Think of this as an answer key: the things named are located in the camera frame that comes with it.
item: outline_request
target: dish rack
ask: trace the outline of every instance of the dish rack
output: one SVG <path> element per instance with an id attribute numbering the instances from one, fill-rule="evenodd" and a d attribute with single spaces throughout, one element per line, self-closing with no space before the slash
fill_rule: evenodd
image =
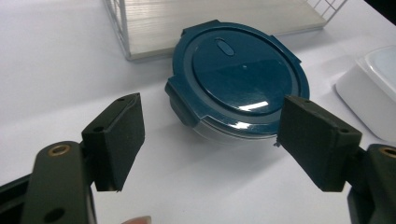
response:
<path id="1" fill-rule="evenodd" d="M 105 0 L 125 57 L 171 53 L 184 28 L 230 21 L 268 35 L 322 28 L 347 0 Z"/>

